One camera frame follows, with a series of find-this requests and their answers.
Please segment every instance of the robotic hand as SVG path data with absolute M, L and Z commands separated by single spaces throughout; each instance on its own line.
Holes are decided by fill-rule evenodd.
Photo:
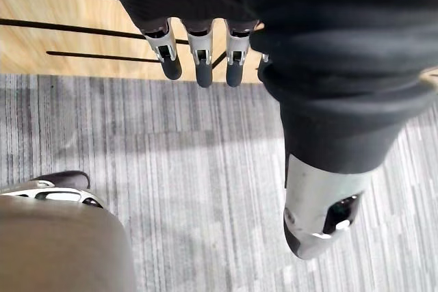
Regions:
M 436 95 L 419 75 L 438 62 L 438 0 L 120 1 L 152 45 L 168 36 L 166 18 L 183 19 L 203 86 L 211 83 L 211 43 L 196 46 L 196 37 L 208 36 L 211 20 L 244 26 L 246 37 L 248 26 L 264 23 L 250 44 L 265 54 L 259 78 L 280 102 L 284 230 L 303 259 L 319 255 L 352 224 L 370 173 L 405 122 Z M 159 20 L 162 28 L 154 29 Z M 177 58 L 175 48 L 161 45 L 159 58 Z M 227 53 L 229 64 L 242 58 Z M 229 84 L 240 82 L 232 78 Z

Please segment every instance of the black fabric sleeve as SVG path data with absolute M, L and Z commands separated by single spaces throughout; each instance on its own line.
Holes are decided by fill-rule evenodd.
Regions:
M 379 166 L 405 122 L 436 99 L 438 0 L 244 0 L 265 28 L 251 46 L 281 104 L 286 157 L 330 172 Z

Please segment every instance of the wooden floor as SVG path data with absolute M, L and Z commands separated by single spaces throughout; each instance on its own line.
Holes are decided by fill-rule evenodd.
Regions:
M 89 173 L 131 238 L 138 291 L 438 291 L 438 103 L 312 261 L 285 242 L 279 107 L 261 85 L 0 75 L 0 154 L 0 186 Z
M 193 81 L 193 57 L 188 44 L 183 43 L 187 43 L 187 34 L 179 19 L 174 18 L 172 26 L 175 38 L 182 41 L 177 45 L 183 67 L 181 80 Z M 123 36 L 108 36 L 96 29 Z M 156 59 L 139 33 L 118 0 L 0 0 L 1 72 L 165 79 L 159 63 L 47 53 Z M 217 19 L 212 59 L 214 81 L 225 81 L 225 42 L 224 22 Z M 260 54 L 249 52 L 243 82 L 258 82 L 259 60 Z

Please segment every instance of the striped carpet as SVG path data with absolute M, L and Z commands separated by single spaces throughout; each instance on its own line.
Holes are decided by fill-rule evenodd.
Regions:
M 438 103 L 400 134 L 354 229 L 307 262 L 284 239 L 279 108 L 260 85 L 1 75 L 0 154 L 0 185 L 90 174 L 139 291 L 438 291 Z

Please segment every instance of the black line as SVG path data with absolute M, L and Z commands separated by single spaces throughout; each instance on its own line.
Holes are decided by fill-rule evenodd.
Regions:
M 61 25 L 61 24 L 52 24 L 52 23 L 10 20 L 10 19 L 6 19 L 6 18 L 0 18 L 0 25 L 9 25 L 9 26 L 13 26 L 13 27 L 34 27 L 36 29 L 81 32 L 84 34 L 100 34 L 102 36 L 113 36 L 113 37 L 133 38 L 133 39 L 143 39 L 144 40 L 144 36 L 142 34 L 131 34 L 128 32 L 121 32 L 121 31 L 93 29 L 90 27 L 76 27 L 74 25 Z M 189 44 L 189 42 L 187 40 L 177 39 L 176 41 L 177 41 L 177 44 Z
M 211 68 L 215 68 L 217 65 L 219 65 L 219 63 L 227 56 L 226 52 L 223 52 L 222 54 L 219 55 L 218 58 L 216 58 L 216 61 L 213 62 L 213 64 L 211 65 Z
M 147 58 L 138 58 L 138 57 L 123 57 L 123 56 L 110 56 L 110 55 L 96 55 L 96 54 L 83 54 L 83 53 L 67 53 L 67 52 L 63 52 L 63 51 L 46 51 L 46 54 L 47 55 L 53 55 L 53 56 L 118 59 L 118 60 L 121 60 L 121 61 L 159 63 L 159 60 L 157 60 L 157 59 L 147 59 Z

